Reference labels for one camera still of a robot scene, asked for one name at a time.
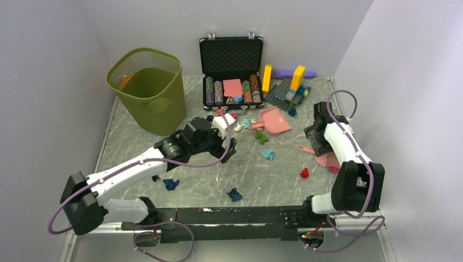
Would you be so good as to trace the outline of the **pink hand brush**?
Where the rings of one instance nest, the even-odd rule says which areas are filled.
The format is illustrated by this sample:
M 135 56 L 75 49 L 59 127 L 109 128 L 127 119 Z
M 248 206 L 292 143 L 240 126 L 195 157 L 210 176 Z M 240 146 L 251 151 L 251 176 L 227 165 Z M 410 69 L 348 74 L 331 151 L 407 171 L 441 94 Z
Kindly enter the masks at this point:
M 322 156 L 316 156 L 315 150 L 311 147 L 301 146 L 298 145 L 297 148 L 301 151 L 308 152 L 314 155 L 314 159 L 320 166 L 328 168 L 328 170 L 333 173 L 337 174 L 340 170 L 340 162 L 338 161 L 337 157 L 333 152 L 329 152 Z

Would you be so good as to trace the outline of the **pink plastic dustpan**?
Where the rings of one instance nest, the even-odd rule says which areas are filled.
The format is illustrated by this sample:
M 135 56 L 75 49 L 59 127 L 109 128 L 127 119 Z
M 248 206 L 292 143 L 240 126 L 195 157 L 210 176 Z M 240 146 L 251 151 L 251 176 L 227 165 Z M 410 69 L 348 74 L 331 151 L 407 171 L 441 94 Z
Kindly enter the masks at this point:
M 248 128 L 251 130 L 263 128 L 270 135 L 276 135 L 293 129 L 277 106 L 261 110 L 259 120 L 251 123 Z

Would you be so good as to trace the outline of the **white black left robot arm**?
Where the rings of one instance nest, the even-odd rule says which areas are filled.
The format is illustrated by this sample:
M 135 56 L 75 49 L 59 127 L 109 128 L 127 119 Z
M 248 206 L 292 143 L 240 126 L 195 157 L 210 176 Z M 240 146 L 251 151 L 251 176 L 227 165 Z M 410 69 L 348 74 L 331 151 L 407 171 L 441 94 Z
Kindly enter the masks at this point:
M 236 152 L 232 138 L 236 120 L 230 114 L 196 117 L 181 130 L 157 142 L 141 155 L 106 171 L 69 176 L 59 210 L 64 211 L 70 229 L 85 235 L 102 224 L 127 222 L 150 229 L 160 221 L 153 202 L 145 196 L 133 200 L 115 199 L 122 190 L 178 166 L 193 168 L 191 157 L 208 152 L 218 163 L 226 163 Z

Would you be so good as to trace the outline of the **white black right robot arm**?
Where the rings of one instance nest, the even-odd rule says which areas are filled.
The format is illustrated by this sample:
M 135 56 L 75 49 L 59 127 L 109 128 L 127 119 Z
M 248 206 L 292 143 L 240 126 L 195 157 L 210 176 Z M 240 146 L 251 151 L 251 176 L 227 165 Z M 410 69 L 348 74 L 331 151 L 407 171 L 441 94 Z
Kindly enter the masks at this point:
M 333 154 L 339 171 L 329 193 L 308 198 L 311 206 L 302 210 L 302 222 L 314 227 L 327 214 L 376 212 L 385 175 L 383 165 L 374 163 L 362 152 L 347 118 L 334 115 L 331 103 L 316 103 L 313 118 L 313 125 L 304 129 L 313 153 L 316 157 Z

